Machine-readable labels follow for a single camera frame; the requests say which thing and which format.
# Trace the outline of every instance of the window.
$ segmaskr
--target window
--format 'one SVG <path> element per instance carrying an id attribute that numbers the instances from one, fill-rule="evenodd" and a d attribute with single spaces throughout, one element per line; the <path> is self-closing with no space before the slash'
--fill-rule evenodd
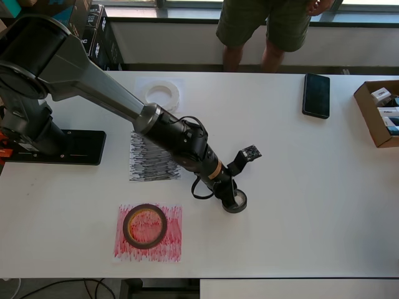
<path id="1" fill-rule="evenodd" d="M 398 5 L 399 0 L 344 0 L 342 4 L 351 5 Z"/>
<path id="2" fill-rule="evenodd" d="M 220 9 L 223 0 L 93 0 L 110 6 L 152 6 L 158 8 L 216 8 Z M 399 12 L 399 0 L 335 0 L 331 8 L 337 11 Z"/>
<path id="3" fill-rule="evenodd" d="M 336 0 L 341 11 L 398 12 L 399 0 Z"/>

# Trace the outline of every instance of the paper sheet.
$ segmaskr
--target paper sheet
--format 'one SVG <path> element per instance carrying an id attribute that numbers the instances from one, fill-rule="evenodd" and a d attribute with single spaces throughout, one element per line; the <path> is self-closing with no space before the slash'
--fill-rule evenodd
<path id="1" fill-rule="evenodd" d="M 170 154 L 146 138 L 132 132 L 130 135 L 131 182 L 179 179 L 181 168 Z"/>
<path id="2" fill-rule="evenodd" d="M 127 213 L 137 205 L 121 204 L 118 212 L 117 235 L 113 250 L 113 258 L 117 262 L 123 261 L 154 261 L 154 262 L 179 262 L 181 258 L 181 220 L 183 210 L 181 205 L 155 204 L 166 216 L 168 228 L 166 235 L 157 246 L 150 249 L 137 249 L 131 246 L 123 235 L 123 221 Z M 143 219 L 140 224 L 142 229 L 150 228 L 151 223 Z"/>

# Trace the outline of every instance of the person's hand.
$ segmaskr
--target person's hand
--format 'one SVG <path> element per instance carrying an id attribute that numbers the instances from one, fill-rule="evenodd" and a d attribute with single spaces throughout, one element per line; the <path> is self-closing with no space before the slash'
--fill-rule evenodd
<path id="1" fill-rule="evenodd" d="M 330 9 L 334 0 L 311 0 L 307 5 L 306 13 L 308 16 L 315 17 Z"/>

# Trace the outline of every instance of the black tape roll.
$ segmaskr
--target black tape roll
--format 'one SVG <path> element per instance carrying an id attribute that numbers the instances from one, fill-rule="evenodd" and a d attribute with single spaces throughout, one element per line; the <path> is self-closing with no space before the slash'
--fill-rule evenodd
<path id="1" fill-rule="evenodd" d="M 161 232 L 158 235 L 158 237 L 156 237 L 154 241 L 151 241 L 149 243 L 137 242 L 131 235 L 129 229 L 130 223 L 134 219 L 134 217 L 144 211 L 155 212 L 160 217 L 162 224 Z M 131 246 L 136 247 L 138 249 L 150 249 L 152 247 L 157 246 L 165 237 L 167 228 L 168 228 L 168 223 L 164 212 L 162 212 L 162 210 L 159 207 L 156 207 L 153 204 L 140 204 L 139 206 L 134 207 L 129 211 L 129 213 L 127 213 L 125 220 L 123 221 L 123 235 L 125 236 L 126 241 Z"/>

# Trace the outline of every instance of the white tape roll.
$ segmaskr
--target white tape roll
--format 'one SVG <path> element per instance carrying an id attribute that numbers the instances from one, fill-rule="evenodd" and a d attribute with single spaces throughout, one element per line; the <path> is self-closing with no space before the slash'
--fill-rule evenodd
<path id="1" fill-rule="evenodd" d="M 140 99 L 144 103 L 148 103 L 149 94 L 160 91 L 170 94 L 170 101 L 161 105 L 166 111 L 173 112 L 179 105 L 180 95 L 177 86 L 169 81 L 154 81 L 143 87 Z"/>

